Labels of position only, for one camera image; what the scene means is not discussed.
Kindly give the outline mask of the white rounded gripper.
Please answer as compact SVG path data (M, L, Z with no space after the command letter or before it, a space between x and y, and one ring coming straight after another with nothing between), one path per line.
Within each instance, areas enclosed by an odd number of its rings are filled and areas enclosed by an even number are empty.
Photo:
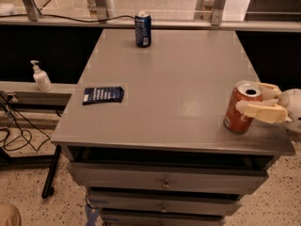
M283 122L286 129L301 133L301 89L288 89L281 93L274 84L259 83L259 86L263 100L267 101L241 100L235 105L236 110L258 121Z

